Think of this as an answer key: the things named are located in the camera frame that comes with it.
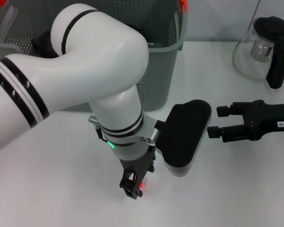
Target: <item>white table surface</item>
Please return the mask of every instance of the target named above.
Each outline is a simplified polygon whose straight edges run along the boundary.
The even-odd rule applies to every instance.
[[[284,85],[240,76],[235,43],[185,42],[166,105],[203,99],[210,125],[230,126],[216,107],[263,99],[284,103]],[[123,168],[99,139],[89,113],[58,112],[0,151],[0,227],[284,227],[284,132],[260,141],[223,143],[206,134],[189,174],[172,176],[157,154],[142,198],[125,197]]]

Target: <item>white robotic arm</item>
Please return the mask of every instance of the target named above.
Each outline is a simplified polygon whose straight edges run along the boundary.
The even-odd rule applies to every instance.
[[[211,108],[201,100],[175,105],[166,122],[142,111],[136,83],[148,65],[148,45],[140,33],[75,4],[56,18],[51,41],[57,58],[0,60],[0,147],[50,114],[89,102],[95,114],[89,121],[124,168],[126,195],[142,196],[139,184],[154,171],[156,148],[173,173],[188,172]]]

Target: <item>gray plastic basket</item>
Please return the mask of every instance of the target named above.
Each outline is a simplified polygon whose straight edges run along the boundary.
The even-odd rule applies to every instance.
[[[23,53],[35,55],[31,39],[50,30],[59,12],[74,3],[89,4],[144,35],[150,47],[149,65],[137,88],[145,111],[161,108],[186,35],[187,12],[180,13],[178,0],[8,0],[0,9],[0,43],[18,45]],[[2,51],[0,58],[9,53],[6,48]]]

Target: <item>black kettle handle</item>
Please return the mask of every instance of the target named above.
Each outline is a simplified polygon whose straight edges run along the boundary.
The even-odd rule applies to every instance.
[[[284,81],[284,37],[278,37],[266,80],[273,89],[280,88]]]

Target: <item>black stripe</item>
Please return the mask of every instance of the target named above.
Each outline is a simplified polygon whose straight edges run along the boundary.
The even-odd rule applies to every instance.
[[[21,70],[8,58],[3,58],[0,60],[0,62],[2,62],[2,64],[4,64],[6,68],[8,68],[15,75],[15,77],[19,80],[19,82],[23,85],[23,87],[32,97],[33,101],[36,103],[43,116],[43,120],[46,119],[49,116],[48,109],[43,99],[40,97],[39,93],[36,91],[30,81],[26,78],[23,72],[21,72]]]
[[[144,117],[142,117],[142,120],[141,120],[141,122],[140,122],[140,124],[138,125],[137,128],[135,128],[133,131],[130,131],[129,133],[126,133],[126,134],[113,135],[113,134],[109,134],[109,133],[106,132],[106,131],[103,131],[103,133],[106,134],[106,135],[108,135],[108,136],[114,137],[114,138],[129,137],[129,136],[132,136],[132,135],[136,134],[136,133],[141,129],[141,127],[143,126],[143,120],[144,120]]]
[[[80,20],[83,16],[85,16],[86,14],[88,13],[93,13],[93,12],[99,12],[99,10],[96,10],[96,9],[90,9],[90,10],[87,10],[87,11],[84,11],[80,14],[78,14],[71,22],[70,24],[67,26],[65,32],[64,32],[64,36],[63,36],[63,39],[62,39],[62,46],[61,46],[61,49],[62,49],[62,54],[66,54],[66,40],[67,40],[67,37],[68,37],[68,34],[70,33],[72,27],[75,25],[75,23]]]
[[[19,110],[22,112],[30,127],[33,128],[37,125],[37,121],[33,116],[32,112],[29,110],[28,106],[19,96],[17,91],[14,90],[13,86],[5,79],[5,77],[0,73],[0,85],[5,90],[5,92],[9,95],[9,97],[14,101]]]
[[[107,132],[112,132],[112,133],[125,132],[125,131],[128,131],[128,130],[132,129],[133,127],[135,127],[137,125],[137,123],[140,121],[140,119],[142,118],[142,116],[143,116],[143,111],[141,110],[141,113],[140,113],[140,116],[138,117],[138,119],[132,125],[128,126],[125,129],[112,130],[112,129],[107,129],[107,128],[103,127],[102,125],[100,125],[100,127]]]

